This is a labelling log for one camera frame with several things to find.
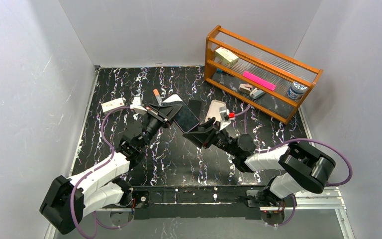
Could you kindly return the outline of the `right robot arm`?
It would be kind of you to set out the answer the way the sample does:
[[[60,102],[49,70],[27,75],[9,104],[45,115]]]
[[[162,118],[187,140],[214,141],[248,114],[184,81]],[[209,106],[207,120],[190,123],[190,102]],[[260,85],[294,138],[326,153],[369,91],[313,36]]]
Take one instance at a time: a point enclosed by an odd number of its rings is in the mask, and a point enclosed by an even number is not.
[[[258,152],[249,134],[230,137],[215,119],[201,124],[199,130],[208,136],[202,146],[215,145],[232,155],[232,163],[241,172],[284,170],[272,179],[264,191],[276,199],[283,199],[299,191],[320,194],[336,166],[335,160],[309,144],[307,139],[294,139],[282,146]]]

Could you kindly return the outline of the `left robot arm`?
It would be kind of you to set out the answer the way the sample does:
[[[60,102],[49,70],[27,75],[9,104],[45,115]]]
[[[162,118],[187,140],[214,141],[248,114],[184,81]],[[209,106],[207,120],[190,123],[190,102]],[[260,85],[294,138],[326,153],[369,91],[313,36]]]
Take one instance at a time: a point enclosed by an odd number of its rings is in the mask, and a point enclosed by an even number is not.
[[[160,128],[169,128],[175,123],[182,132],[189,133],[199,125],[200,105],[187,105],[182,101],[162,102],[161,105],[131,105],[130,109],[143,116],[142,122],[127,124],[118,147],[105,137],[108,117],[126,109],[120,106],[109,111],[102,122],[100,132],[104,142],[110,147],[110,155],[82,173],[56,177],[50,184],[39,212],[61,234],[77,230],[86,239],[96,237],[86,234],[80,227],[81,220],[96,211],[111,205],[128,205],[132,187],[120,175],[137,166],[144,157],[146,148]]]

